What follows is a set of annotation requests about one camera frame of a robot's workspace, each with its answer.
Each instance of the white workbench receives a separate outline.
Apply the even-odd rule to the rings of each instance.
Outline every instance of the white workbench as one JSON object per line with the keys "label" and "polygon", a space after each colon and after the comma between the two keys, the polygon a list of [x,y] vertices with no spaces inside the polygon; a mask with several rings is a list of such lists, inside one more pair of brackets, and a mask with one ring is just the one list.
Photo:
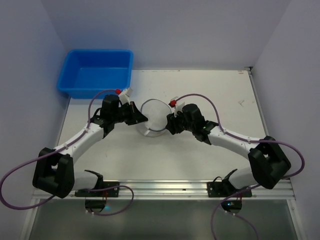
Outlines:
{"label": "white workbench", "polygon": [[[247,71],[134,70],[131,88],[130,99],[138,108],[150,98],[168,103],[175,96],[203,94],[216,104],[224,127],[252,137],[265,136]],[[96,100],[92,113],[101,102]],[[206,120],[217,121],[206,100],[188,97],[185,102],[197,104]],[[89,100],[70,100],[59,144],[86,124],[88,104]],[[92,170],[109,180],[208,180],[248,165],[229,150],[198,142],[190,132],[151,138],[135,126],[120,123],[77,161],[74,170]]]}
{"label": "white workbench", "polygon": [[[236,70],[134,70],[131,77],[131,100],[138,107],[156,98],[169,102],[175,96],[199,93],[209,97],[218,108],[224,127],[252,137],[264,137],[263,121],[259,113],[250,76],[247,71]],[[211,105],[200,97],[185,99],[199,106],[207,120],[216,121]],[[101,106],[97,100],[92,113]],[[62,127],[59,144],[79,132],[87,122],[89,100],[71,99]],[[231,170],[249,166],[243,157],[220,147],[198,142],[190,132],[157,138],[141,135],[135,126],[116,124],[114,130],[89,149],[75,164],[75,171],[92,170],[105,180],[118,180],[131,187],[136,200],[204,200],[209,198],[207,182],[224,177]],[[50,196],[36,189],[31,204]],[[126,188],[119,189],[117,198],[131,199]],[[72,191],[66,200],[83,201]],[[58,197],[49,203],[63,201]],[[297,234],[301,231],[300,218],[290,180],[281,180],[274,189],[258,187],[252,190],[255,200],[286,200]],[[38,208],[30,209],[21,239],[29,239]]]}

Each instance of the black mounting plate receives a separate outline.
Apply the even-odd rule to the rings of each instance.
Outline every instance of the black mounting plate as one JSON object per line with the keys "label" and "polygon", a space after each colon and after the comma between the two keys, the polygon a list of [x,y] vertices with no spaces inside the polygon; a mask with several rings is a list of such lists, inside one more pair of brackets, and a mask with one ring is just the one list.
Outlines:
{"label": "black mounting plate", "polygon": [[[110,188],[119,186],[120,182],[118,181],[103,181],[100,185],[100,189]],[[110,189],[107,192],[108,198],[117,198],[119,196],[119,187],[114,189]],[[86,191],[86,190],[78,190],[75,192],[74,196],[76,197],[85,197],[85,198],[94,198],[94,197],[102,197],[104,191]]]}
{"label": "black mounting plate", "polygon": [[85,200],[84,208],[87,210],[100,209],[101,211],[105,208],[107,200]]}
{"label": "black mounting plate", "polygon": [[[206,183],[206,190],[208,192],[208,197],[209,198],[226,198],[226,197],[229,197],[231,194],[235,194],[236,193],[236,191],[235,192],[231,192],[231,193],[224,193],[222,191],[215,191],[215,189],[221,189],[219,187],[219,185],[222,185],[222,182],[209,181],[209,182]],[[243,198],[251,198],[252,197],[251,190],[248,190],[248,191],[245,191],[244,193],[242,193],[242,197]]]}

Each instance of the cable clip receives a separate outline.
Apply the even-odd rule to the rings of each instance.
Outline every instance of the cable clip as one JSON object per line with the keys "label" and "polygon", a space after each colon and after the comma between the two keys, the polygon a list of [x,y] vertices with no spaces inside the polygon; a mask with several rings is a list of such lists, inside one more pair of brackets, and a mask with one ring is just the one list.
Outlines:
{"label": "cable clip", "polygon": [[124,89],[122,92],[120,92],[119,94],[119,100],[122,104],[130,104],[130,95],[132,93],[132,89],[129,87],[129,88],[126,88]]}
{"label": "cable clip", "polygon": [[174,117],[177,117],[178,112],[182,112],[182,108],[185,106],[184,101],[178,101],[178,97],[174,97],[171,99],[170,103],[168,104],[171,108],[174,108]]}
{"label": "cable clip", "polygon": [[64,149],[66,149],[66,150],[69,148],[69,146],[66,142],[63,144],[63,146],[64,146]]}

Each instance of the glass panel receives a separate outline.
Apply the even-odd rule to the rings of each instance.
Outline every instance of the glass panel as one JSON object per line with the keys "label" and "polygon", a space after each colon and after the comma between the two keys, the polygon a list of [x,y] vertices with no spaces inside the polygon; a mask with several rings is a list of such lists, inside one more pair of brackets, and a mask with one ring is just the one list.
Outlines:
{"label": "glass panel", "polygon": [[[127,201],[108,200],[104,212]],[[53,200],[37,212],[30,240],[206,240],[213,239],[210,217],[218,201],[136,200],[114,216],[85,213],[83,200]],[[287,201],[243,201],[240,215],[254,224],[261,240],[297,240]],[[256,240],[252,228],[219,210],[214,229],[220,240]]]}

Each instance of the white wall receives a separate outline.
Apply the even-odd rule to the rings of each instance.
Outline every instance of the white wall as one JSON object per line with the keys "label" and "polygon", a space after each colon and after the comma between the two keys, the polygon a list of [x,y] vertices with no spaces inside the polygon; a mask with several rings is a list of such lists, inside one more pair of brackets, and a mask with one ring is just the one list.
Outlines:
{"label": "white wall", "polygon": [[[0,3],[0,176],[52,147],[67,99],[56,90],[66,51],[39,0]],[[10,203],[30,204],[35,164],[4,183]],[[0,204],[0,238],[19,238],[26,211]]]}
{"label": "white wall", "polygon": [[[320,236],[320,1],[292,0],[253,68],[271,135],[297,146],[305,170],[292,179],[310,240]],[[293,169],[300,166],[291,152]]]}
{"label": "white wall", "polygon": [[134,68],[253,66],[290,0],[42,0],[68,50],[125,48]]}

